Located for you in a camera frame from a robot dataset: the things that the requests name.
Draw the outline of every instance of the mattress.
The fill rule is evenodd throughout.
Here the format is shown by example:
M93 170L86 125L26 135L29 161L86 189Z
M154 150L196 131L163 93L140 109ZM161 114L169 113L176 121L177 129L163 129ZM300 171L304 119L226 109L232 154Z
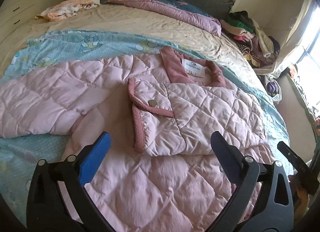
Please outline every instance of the mattress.
M249 63L225 35L219 38L167 16L121 5L101 5L58 22L30 20L0 44L0 77L10 65L13 55L26 47L29 38L38 38L49 31L68 29L137 33L172 41L227 66L243 82L265 92Z
M120 5L102 5L96 9L79 12L77 16L68 18L59 22L45 22L44 20L31 20L19 27L15 32L8 36L0 44L0 76L4 75L6 68L10 65L14 54L27 46L27 40L30 38L39 38L47 36L48 38L58 33L65 33L63 30L88 30L88 31L115 31L123 33L134 33L136 36L149 36L152 38L165 40L162 43L177 44L180 50L193 50L206 58L225 65L235 73L239 82L245 83L258 93L265 94L265 90L255 75L249 63L243 58L237 47L226 36L221 38L198 29L194 26L177 21L175 19L159 15L153 12L144 11L135 8L128 8ZM288 174L292 173L292 167L285 158L276 150L276 144L280 140L289 143L287 132L283 119L277 113L274 106L266 101L260 101L260 105L265 113L265 123L267 128L268 143L273 145L271 148L277 159L284 163ZM10 170L15 177L23 180L21 188L16 188L16 184L11 180L6 180L7 186L1 187L0 192L4 196L7 204L13 210L15 215L25 224L25 210L19 206L18 194L23 193L24 204L26 203L26 194L30 185L30 177L26 178L23 169L28 166L34 166L38 159L46 158L49 162L61 159L63 148L57 147L57 144L65 145L68 136L25 136L23 140L17 139L14 146L10 146L11 154L1 155L0 163L2 171L8 171L4 162L1 160L12 161ZM37 142L37 144L47 144L43 147L28 147ZM0 146L4 147L7 140L2 139ZM0 176L0 182L3 183L3 176Z

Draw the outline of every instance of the green garment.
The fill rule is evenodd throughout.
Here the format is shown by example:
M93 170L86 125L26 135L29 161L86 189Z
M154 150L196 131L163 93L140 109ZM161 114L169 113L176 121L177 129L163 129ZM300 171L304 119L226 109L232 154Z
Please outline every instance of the green garment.
M230 16L226 17L226 21L227 21L227 23L229 23L230 25L232 25L234 27L243 28L243 29L247 30L248 32L253 33L253 30L250 27L246 26L244 23L242 23L240 21L231 19Z

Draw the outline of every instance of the beige bed sheet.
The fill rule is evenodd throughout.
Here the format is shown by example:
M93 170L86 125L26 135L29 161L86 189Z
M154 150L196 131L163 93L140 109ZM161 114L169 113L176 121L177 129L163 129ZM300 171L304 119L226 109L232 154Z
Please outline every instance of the beige bed sheet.
M59 22L30 20L20 26L0 43L0 77L13 55L26 47L27 39L40 37L48 31L66 29L137 33L173 41L226 65L243 82L265 91L249 63L225 36L212 36L204 30L154 12L110 4L79 12L77 16Z

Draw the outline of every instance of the blue gripper pad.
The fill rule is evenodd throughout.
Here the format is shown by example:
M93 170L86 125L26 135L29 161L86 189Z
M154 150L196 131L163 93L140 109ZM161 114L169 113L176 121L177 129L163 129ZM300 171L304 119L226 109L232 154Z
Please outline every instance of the blue gripper pad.
M79 182L83 187L92 181L102 160L110 149L111 137L107 132L102 132L92 145L91 151L82 161L79 168Z

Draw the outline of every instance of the quilted fabric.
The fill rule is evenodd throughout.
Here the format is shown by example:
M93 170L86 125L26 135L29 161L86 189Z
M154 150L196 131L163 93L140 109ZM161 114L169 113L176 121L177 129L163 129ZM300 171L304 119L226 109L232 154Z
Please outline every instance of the quilted fabric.
M257 99L227 83L228 88L222 88L129 79L129 92L134 88L132 94L137 98L133 99L133 112L139 108L139 114L133 114L136 133L142 130L140 136L144 137L140 144L141 137L136 135L136 151L145 150L151 156L212 154L213 127L238 149L265 143L263 112ZM150 100L158 105L149 106Z
M0 134L72 133L65 159L107 131L111 148L85 188L114 229L204 231L235 188L215 155L152 157L133 151L135 132L127 85L133 77L170 84L161 54L72 61L34 70L0 86ZM266 144L241 152L259 162L273 161ZM258 191L259 185L244 218L252 211ZM62 195L72 218L80 221L63 187Z

